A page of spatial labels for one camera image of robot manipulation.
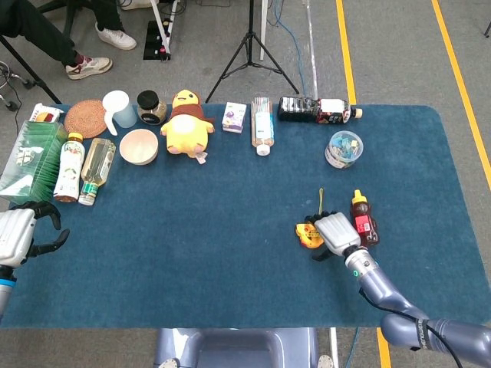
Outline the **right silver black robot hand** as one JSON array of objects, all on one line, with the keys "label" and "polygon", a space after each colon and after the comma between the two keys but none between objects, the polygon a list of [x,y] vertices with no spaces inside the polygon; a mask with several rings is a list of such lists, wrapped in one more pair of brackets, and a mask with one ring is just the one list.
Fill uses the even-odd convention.
[{"label": "right silver black robot hand", "polygon": [[331,256],[347,257],[361,247],[361,237],[342,212],[322,212],[305,217],[323,240],[323,244],[313,251],[311,258],[324,261]]}]

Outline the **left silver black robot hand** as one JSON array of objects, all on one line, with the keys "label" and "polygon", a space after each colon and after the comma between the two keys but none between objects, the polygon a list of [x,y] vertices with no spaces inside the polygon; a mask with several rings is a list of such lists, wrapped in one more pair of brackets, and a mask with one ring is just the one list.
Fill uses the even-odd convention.
[{"label": "left silver black robot hand", "polygon": [[11,269],[21,267],[29,258],[57,251],[70,235],[64,229],[53,242],[35,245],[34,232],[37,220],[49,217],[56,230],[61,229],[61,214],[50,202],[26,202],[1,213],[1,266]]}]

